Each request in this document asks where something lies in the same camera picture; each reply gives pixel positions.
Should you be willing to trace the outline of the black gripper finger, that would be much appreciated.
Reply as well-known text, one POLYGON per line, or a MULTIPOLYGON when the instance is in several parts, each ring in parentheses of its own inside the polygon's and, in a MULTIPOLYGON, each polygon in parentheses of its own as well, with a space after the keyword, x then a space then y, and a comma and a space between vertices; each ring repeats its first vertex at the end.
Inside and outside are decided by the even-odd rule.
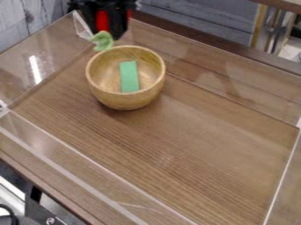
POLYGON ((110 33, 118 40, 129 29, 129 10, 122 7, 111 8, 109 11, 110 33))
POLYGON ((83 15, 87 22, 87 25, 91 28, 93 33, 98 33, 97 27, 95 27, 95 13, 91 7, 86 7, 83 9, 83 15))

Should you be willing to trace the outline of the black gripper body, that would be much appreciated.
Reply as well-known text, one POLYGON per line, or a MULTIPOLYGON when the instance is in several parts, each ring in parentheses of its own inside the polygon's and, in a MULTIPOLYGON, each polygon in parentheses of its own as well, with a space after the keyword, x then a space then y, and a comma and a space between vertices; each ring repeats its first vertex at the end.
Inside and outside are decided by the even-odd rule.
POLYGON ((84 8, 95 11, 106 8, 130 10, 137 8, 138 0, 68 0, 67 5, 76 10, 83 10, 84 8))

